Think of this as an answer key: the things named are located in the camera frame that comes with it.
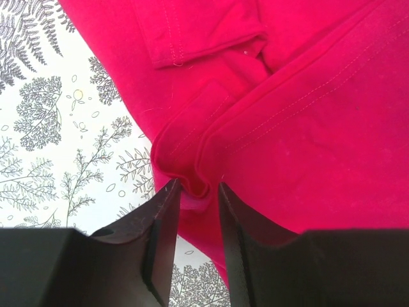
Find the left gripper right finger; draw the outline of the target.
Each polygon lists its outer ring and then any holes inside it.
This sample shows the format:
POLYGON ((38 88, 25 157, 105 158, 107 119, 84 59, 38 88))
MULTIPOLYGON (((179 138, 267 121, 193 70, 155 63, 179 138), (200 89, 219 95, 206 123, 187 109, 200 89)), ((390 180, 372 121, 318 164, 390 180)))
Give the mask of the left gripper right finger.
POLYGON ((405 229, 289 231, 219 186, 233 306, 407 306, 405 229))

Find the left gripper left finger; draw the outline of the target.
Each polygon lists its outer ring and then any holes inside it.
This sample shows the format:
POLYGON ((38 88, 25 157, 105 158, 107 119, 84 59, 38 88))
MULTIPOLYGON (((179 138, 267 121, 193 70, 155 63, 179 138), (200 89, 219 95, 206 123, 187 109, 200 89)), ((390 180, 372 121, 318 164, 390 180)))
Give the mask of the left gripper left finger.
POLYGON ((87 236, 74 228, 1 230, 2 306, 167 306, 181 185, 87 236))

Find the red t shirt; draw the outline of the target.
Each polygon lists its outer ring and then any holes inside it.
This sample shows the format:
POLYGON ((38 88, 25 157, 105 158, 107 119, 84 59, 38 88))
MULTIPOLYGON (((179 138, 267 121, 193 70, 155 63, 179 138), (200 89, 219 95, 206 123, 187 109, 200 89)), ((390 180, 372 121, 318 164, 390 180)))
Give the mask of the red t shirt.
POLYGON ((288 230, 408 227, 407 1, 62 1, 183 185, 225 278, 218 186, 288 230))

